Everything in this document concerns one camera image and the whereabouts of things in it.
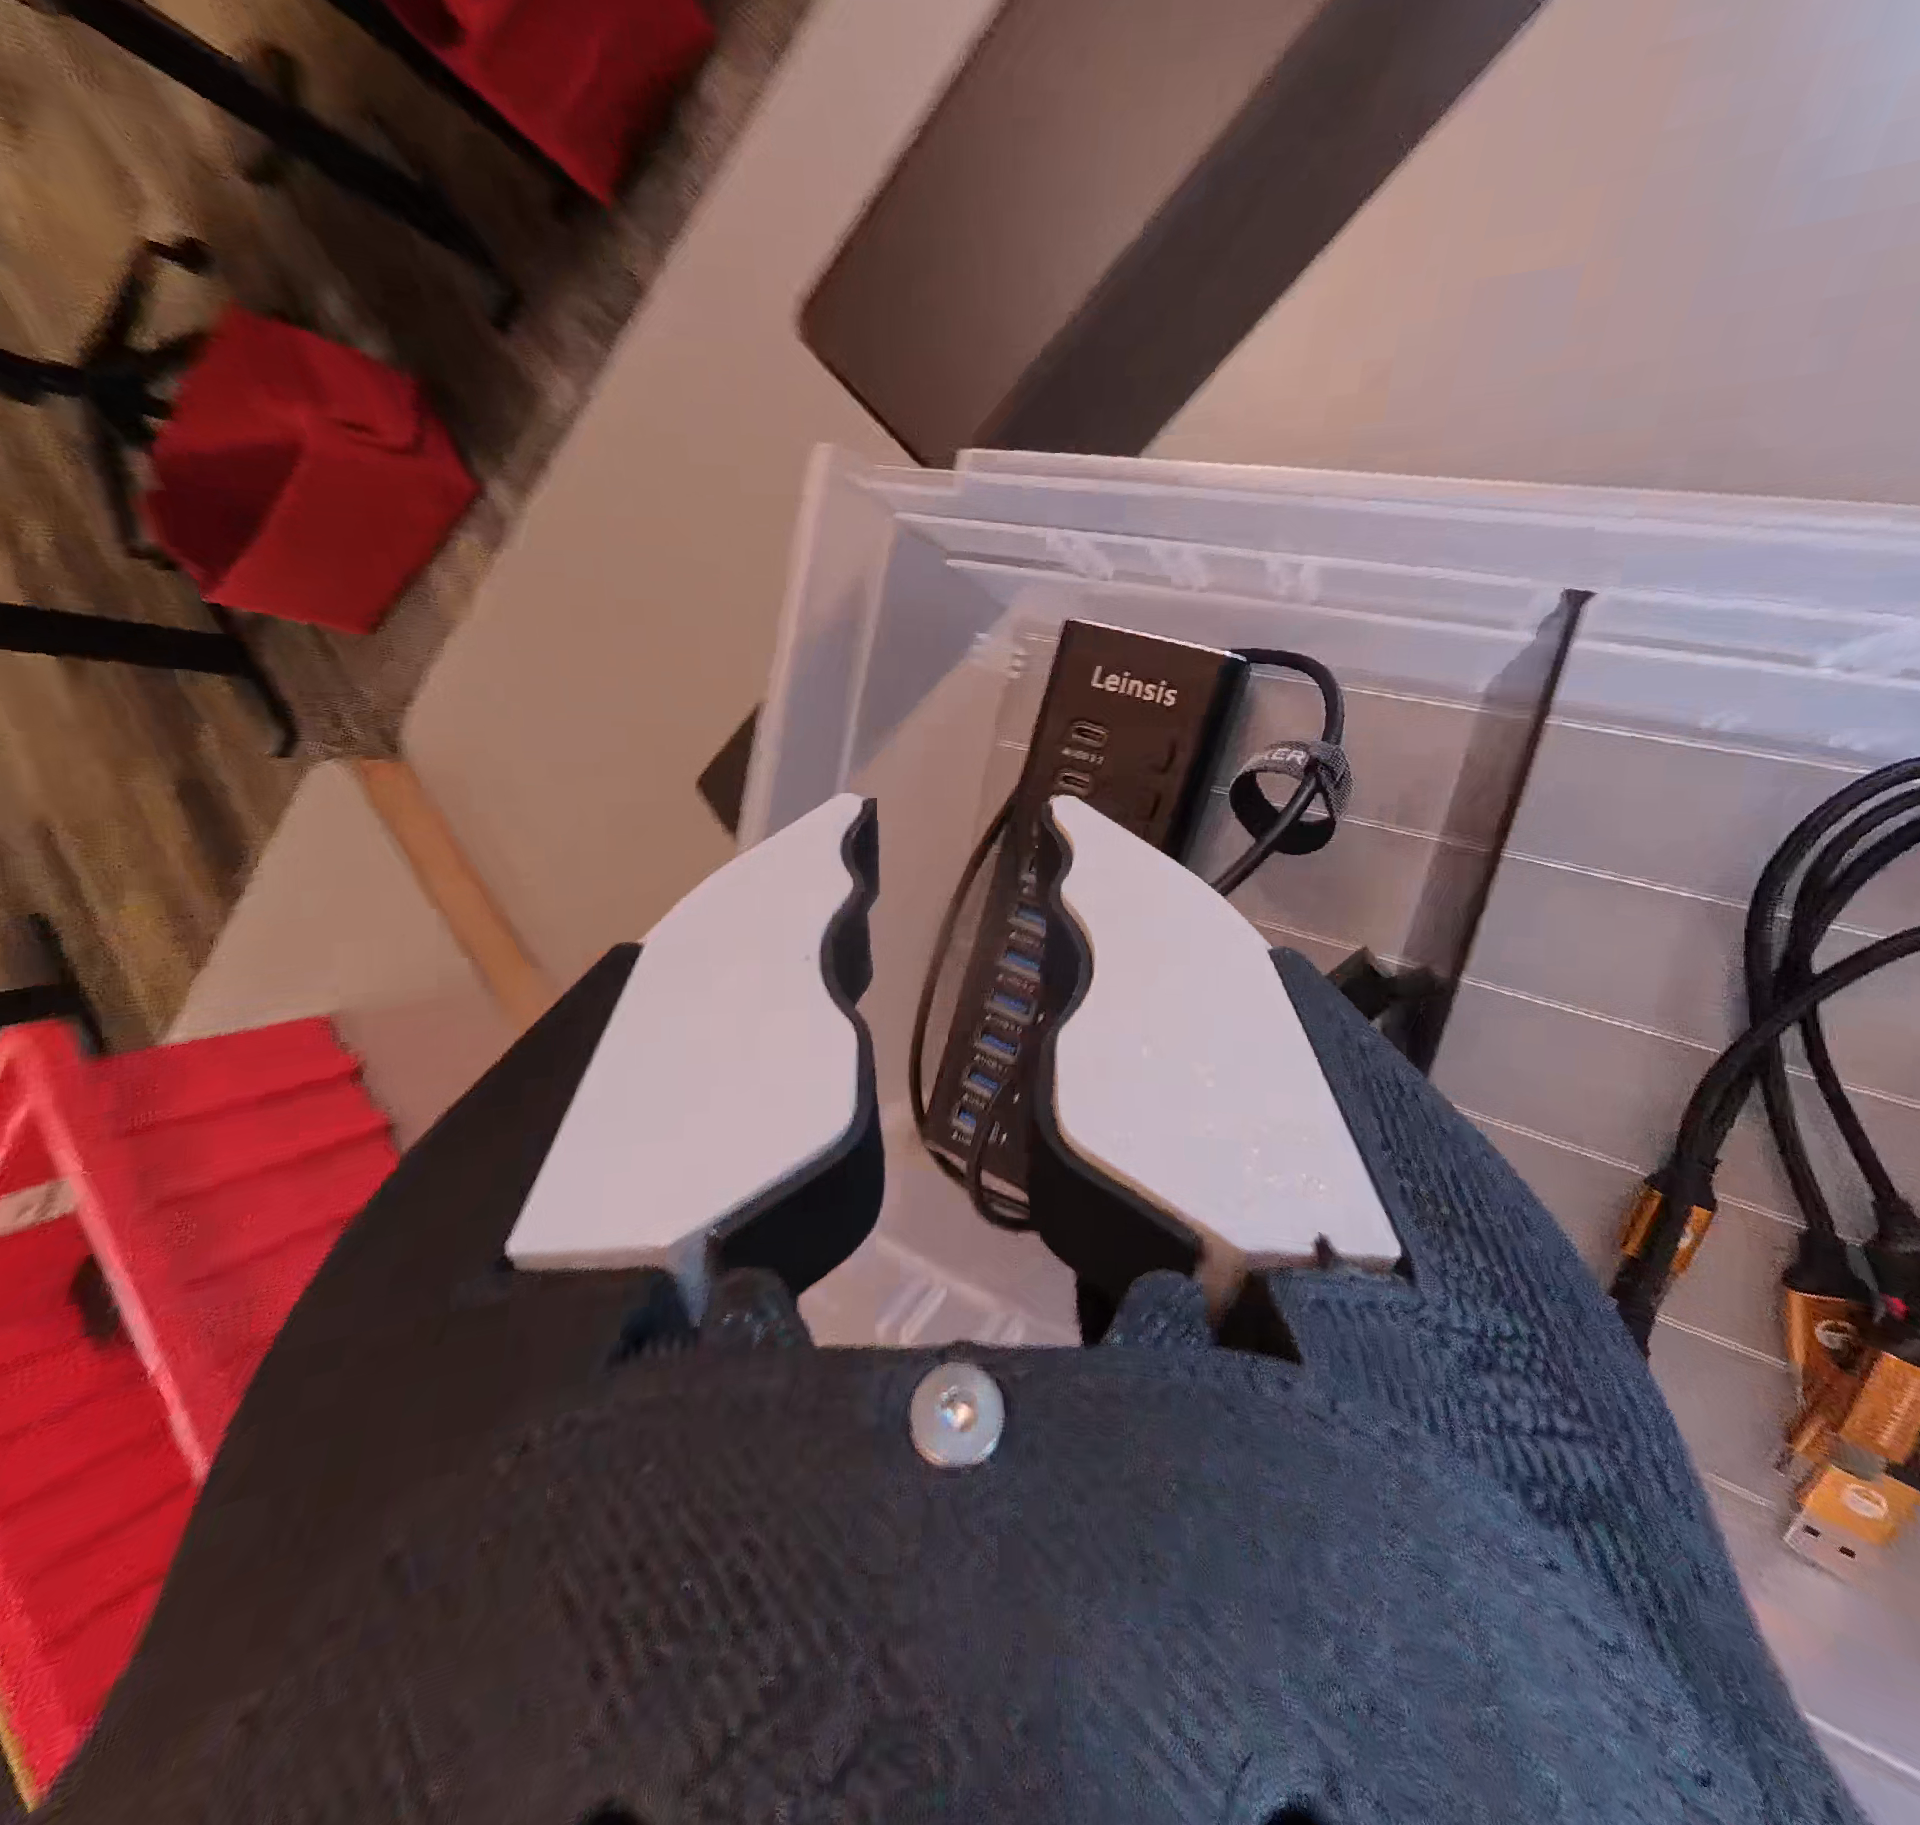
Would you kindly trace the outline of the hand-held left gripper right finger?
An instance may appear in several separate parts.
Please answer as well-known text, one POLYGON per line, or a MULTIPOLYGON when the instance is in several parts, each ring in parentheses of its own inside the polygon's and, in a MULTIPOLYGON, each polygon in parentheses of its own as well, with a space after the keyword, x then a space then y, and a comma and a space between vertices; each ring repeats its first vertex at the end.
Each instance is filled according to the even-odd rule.
POLYGON ((1031 1231, 1099 1300, 1174 1270, 1226 1321, 1263 1270, 1403 1270, 1403 1231, 1259 925, 1099 810, 1031 839, 1047 1016, 1031 1231))

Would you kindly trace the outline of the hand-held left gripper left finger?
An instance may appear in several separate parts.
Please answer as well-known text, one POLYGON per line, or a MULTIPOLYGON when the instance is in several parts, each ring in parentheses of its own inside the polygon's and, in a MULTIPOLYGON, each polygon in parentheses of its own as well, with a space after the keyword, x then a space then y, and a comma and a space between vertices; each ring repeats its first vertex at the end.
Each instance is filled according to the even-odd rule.
POLYGON ((513 1270, 727 1270, 794 1300, 873 1231, 873 798, 843 796, 694 880, 638 953, 507 1240, 513 1270))

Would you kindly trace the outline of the clear plastic bin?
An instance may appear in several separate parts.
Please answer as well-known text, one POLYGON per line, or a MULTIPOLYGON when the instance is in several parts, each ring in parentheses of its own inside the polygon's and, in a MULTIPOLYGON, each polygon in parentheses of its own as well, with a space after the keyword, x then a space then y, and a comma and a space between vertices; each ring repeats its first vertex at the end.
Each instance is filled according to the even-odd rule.
POLYGON ((1403 968, 1468 714, 1592 585, 1435 1055, 1592 1278, 1696 1082, 1743 1032, 1743 912, 1841 784, 1911 761, 1903 497, 1592 493, 1307 462, 820 446, 741 839, 884 810, 884 1231, 805 1294, 820 1341, 1066 1341, 1072 1287, 997 1240, 909 1127, 909 1016, 967 839, 1015 777, 1066 621, 1301 648, 1349 681, 1354 810, 1235 912, 1281 953, 1403 968))

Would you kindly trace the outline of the wooden table leg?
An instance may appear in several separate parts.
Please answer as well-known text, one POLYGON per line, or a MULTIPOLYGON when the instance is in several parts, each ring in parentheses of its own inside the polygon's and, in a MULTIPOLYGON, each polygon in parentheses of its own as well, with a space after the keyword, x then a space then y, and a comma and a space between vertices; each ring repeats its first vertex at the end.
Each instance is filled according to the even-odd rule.
POLYGON ((513 917, 492 904, 483 872, 474 870, 463 839, 451 831, 446 810, 421 796, 416 767, 403 761, 349 761, 372 817, 411 860, 421 904, 446 917, 451 947, 492 989, 513 1032, 538 1026, 561 985, 532 966, 513 917))

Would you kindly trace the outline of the black bin divider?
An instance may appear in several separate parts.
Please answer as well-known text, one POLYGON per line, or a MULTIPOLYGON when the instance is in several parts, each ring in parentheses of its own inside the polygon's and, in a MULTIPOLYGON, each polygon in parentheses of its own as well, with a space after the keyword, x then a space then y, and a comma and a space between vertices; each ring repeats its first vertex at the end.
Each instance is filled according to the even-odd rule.
POLYGON ((1414 1060, 1414 1075, 1430 1075, 1440 1055, 1582 607, 1592 585, 1560 585, 1560 607, 1468 714, 1453 796, 1423 872, 1423 904, 1404 912, 1403 968, 1385 977, 1396 1001, 1374 1016, 1381 1037, 1414 1060))

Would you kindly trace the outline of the red ribbed tote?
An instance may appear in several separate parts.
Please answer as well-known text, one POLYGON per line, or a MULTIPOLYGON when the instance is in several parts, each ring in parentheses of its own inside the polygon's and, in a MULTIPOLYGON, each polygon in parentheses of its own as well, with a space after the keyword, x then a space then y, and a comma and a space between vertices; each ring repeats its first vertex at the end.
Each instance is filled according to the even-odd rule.
POLYGON ((90 1060, 0 1037, 0 1709, 44 1805, 132 1671, 220 1440, 394 1166, 331 1016, 90 1060))

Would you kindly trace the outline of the red felt basket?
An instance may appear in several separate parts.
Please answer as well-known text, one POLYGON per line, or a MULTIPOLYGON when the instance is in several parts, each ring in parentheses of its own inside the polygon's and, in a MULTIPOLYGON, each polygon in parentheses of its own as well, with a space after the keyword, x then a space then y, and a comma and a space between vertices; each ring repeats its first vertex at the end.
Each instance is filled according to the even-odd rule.
POLYGON ((380 0, 574 189, 613 203, 718 31, 706 0, 380 0))
POLYGON ((474 497, 416 374, 224 311, 155 423, 142 517, 206 605, 374 636, 474 497))

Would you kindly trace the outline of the black table leg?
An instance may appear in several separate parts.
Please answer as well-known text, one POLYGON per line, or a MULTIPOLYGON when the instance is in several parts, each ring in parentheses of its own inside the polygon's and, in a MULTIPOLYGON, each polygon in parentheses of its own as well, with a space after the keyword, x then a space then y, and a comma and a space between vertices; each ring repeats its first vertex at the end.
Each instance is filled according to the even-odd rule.
POLYGON ((298 726, 238 636, 224 607, 210 607, 210 628, 168 628, 168 621, 124 621, 124 617, 78 617, 78 607, 32 607, 0 605, 0 658, 56 658, 56 663, 124 663, 124 672, 167 672, 167 674, 220 674, 254 694, 257 721, 276 726, 276 761, 298 752, 298 726))

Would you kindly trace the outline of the black chair base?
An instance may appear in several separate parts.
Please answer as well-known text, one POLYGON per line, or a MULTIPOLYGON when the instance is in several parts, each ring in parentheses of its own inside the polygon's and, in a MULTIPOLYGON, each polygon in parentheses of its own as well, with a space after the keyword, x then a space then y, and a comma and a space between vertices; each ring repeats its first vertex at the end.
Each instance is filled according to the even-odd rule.
POLYGON ((106 530, 115 530, 124 555, 153 559, 153 569, 179 569, 153 543, 153 530, 135 517, 135 475, 132 475, 132 457, 155 446, 155 434, 168 416, 167 386, 201 363, 206 331, 168 337, 155 352, 135 352, 135 321, 153 311, 155 268, 179 268, 179 277, 206 284, 210 277, 210 245, 206 243, 142 243, 132 254, 115 297, 106 297, 106 317, 83 340, 83 359, 56 363, 56 359, 0 352, 0 394, 24 404, 24 409, 78 404, 83 409, 83 446, 90 446, 90 462, 101 479, 101 507, 106 507, 106 530))

